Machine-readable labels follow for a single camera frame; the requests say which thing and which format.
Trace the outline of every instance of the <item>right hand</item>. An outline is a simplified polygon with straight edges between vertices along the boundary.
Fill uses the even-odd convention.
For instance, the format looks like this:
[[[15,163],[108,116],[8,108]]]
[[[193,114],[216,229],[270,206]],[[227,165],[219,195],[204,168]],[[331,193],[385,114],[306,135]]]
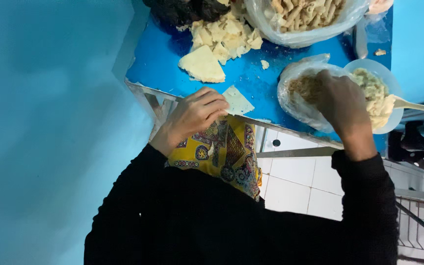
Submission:
[[[215,89],[202,87],[181,100],[150,142],[166,157],[185,138],[207,129],[230,105]]]
[[[377,151],[362,89],[348,76],[335,77],[328,70],[317,78],[322,82],[317,109],[340,136],[348,157],[353,161],[374,157]]]

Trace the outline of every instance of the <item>woman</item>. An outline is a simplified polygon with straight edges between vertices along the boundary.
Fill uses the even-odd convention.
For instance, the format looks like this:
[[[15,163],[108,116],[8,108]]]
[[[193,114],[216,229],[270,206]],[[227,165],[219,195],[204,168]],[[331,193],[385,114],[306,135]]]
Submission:
[[[321,71],[317,107],[345,150],[343,220],[274,212],[220,178],[165,166],[185,138],[227,115],[224,97],[202,88],[180,102],[121,173],[85,241],[85,264],[396,264],[394,186],[372,138],[361,89]]]

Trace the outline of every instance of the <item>white bowl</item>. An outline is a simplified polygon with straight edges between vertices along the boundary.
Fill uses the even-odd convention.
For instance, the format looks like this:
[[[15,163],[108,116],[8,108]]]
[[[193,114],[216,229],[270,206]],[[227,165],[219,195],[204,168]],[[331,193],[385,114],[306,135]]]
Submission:
[[[373,75],[382,78],[382,81],[389,87],[389,93],[403,98],[403,92],[397,79],[392,72],[382,64],[370,59],[358,59],[348,63],[344,69],[348,72],[353,72],[354,69],[365,68]],[[403,109],[398,108],[392,111],[389,121],[381,128],[372,131],[374,134],[384,134],[392,131],[402,120]]]

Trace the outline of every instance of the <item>white spoon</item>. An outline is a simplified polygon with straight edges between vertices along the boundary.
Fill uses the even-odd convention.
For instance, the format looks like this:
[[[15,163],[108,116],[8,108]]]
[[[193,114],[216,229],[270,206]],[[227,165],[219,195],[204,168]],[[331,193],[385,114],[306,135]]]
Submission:
[[[424,111],[424,105],[408,102],[404,100],[403,98],[397,97],[395,95],[393,97],[395,98],[395,103],[393,108],[412,108],[412,109]]]

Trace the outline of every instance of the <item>floor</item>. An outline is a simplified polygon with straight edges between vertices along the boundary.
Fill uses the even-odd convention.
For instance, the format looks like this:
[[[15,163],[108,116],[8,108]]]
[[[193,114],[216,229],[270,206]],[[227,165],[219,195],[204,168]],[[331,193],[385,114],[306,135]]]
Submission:
[[[263,152],[323,147],[285,133],[267,130]],[[262,131],[257,129],[256,139],[261,144]],[[278,147],[273,140],[280,140]],[[342,219],[341,204],[344,195],[341,178],[331,168],[331,158],[318,159],[258,159],[263,172],[261,197],[266,208],[320,216],[333,220]],[[396,188],[424,191],[424,173],[385,161]]]
[[[261,146],[263,128],[256,129],[256,146]],[[272,142],[279,140],[274,147]],[[307,140],[285,133],[267,130],[263,152],[323,147]],[[309,214],[327,219],[341,220],[345,194],[341,189],[341,178],[331,168],[331,158],[318,159],[258,159],[263,172],[261,197],[266,200],[266,208],[275,211],[288,211]],[[384,160],[384,166],[398,189],[413,188],[424,191],[424,172]],[[423,204],[400,201],[414,214],[424,220]],[[407,246],[398,248],[399,254],[424,258],[424,228],[408,215],[401,212],[400,240]]]

